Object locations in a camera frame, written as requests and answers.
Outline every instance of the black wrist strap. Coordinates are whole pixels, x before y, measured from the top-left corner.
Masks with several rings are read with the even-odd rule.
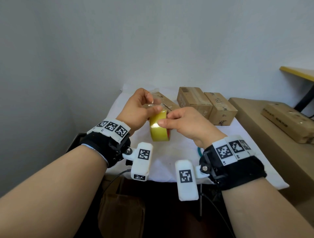
[[[209,178],[221,190],[228,190],[267,176],[264,171],[264,165],[255,156],[222,166],[219,156],[212,145],[204,150],[200,159],[200,165],[201,172],[208,173]],[[208,169],[202,171],[203,166],[207,166]]]
[[[122,153],[131,145],[131,141],[129,136],[126,136],[119,144],[111,137],[98,132],[91,132],[79,144],[89,145],[99,152],[108,161],[108,168],[110,168],[123,159]]]

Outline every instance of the white table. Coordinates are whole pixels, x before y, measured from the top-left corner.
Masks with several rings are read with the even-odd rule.
[[[127,84],[123,86],[122,93],[115,100],[108,113],[108,118],[116,118],[118,116],[136,88],[138,87]],[[159,91],[177,103],[177,90],[171,88],[159,88]],[[256,156],[264,164],[265,171],[267,173],[266,179],[277,189],[289,187],[289,185],[284,182],[282,177],[270,164],[256,143],[252,140],[250,135],[245,131],[236,118],[233,119],[233,122],[230,126],[217,126],[217,128],[219,128],[226,135],[241,135],[248,145],[256,152]],[[200,156],[197,152],[197,146],[191,139],[185,138],[176,130],[171,131],[171,139],[169,142],[153,142],[150,136],[149,122],[146,122],[141,129],[136,131],[130,137],[130,140],[131,147],[133,148],[136,148],[140,142],[152,143],[154,146],[154,153],[152,157],[153,160],[149,172],[149,180],[157,182],[176,182],[175,162],[177,160],[190,160],[194,166],[199,164]],[[126,166],[125,160],[122,160],[114,167],[107,169],[107,173],[117,175],[118,173],[130,168],[131,166]],[[129,179],[131,178],[129,173],[125,173],[124,176]],[[197,183],[212,184],[212,181],[209,178],[203,178],[197,180]]]

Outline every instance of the black cable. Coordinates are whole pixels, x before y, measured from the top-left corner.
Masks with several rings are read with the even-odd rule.
[[[110,181],[110,183],[108,184],[108,186],[103,190],[102,194],[105,193],[105,191],[107,190],[107,188],[113,183],[114,180],[116,180],[121,174],[124,174],[126,172],[131,172],[131,170],[124,170],[122,171],[120,174],[118,174],[113,180]]]
[[[230,227],[228,226],[228,223],[226,222],[226,220],[224,219],[223,215],[220,213],[220,211],[218,210],[218,208],[216,207],[216,205],[213,203],[213,201],[212,201],[206,194],[204,194],[204,193],[202,193],[202,192],[200,192],[199,195],[200,195],[200,196],[203,196],[203,197],[205,197],[205,198],[207,198],[207,199],[211,202],[211,204],[216,208],[216,210],[218,211],[219,215],[221,216],[221,218],[222,218],[222,219],[224,220],[224,222],[226,223],[226,226],[228,227],[228,229],[229,229],[229,231],[230,231],[232,237],[235,238],[235,236],[233,235],[232,230],[231,230]]]

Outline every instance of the adhesive tape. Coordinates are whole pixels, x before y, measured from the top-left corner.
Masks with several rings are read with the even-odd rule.
[[[170,140],[170,130],[162,128],[157,124],[159,119],[167,118],[167,110],[161,111],[161,113],[152,116],[149,120],[150,125],[150,135],[153,141],[169,141]]]

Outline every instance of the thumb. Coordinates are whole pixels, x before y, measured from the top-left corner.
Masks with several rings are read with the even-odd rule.
[[[179,129],[178,128],[178,119],[160,119],[158,120],[157,124],[160,127],[167,128],[167,129]]]
[[[146,117],[152,117],[162,111],[162,106],[154,106],[146,109]]]

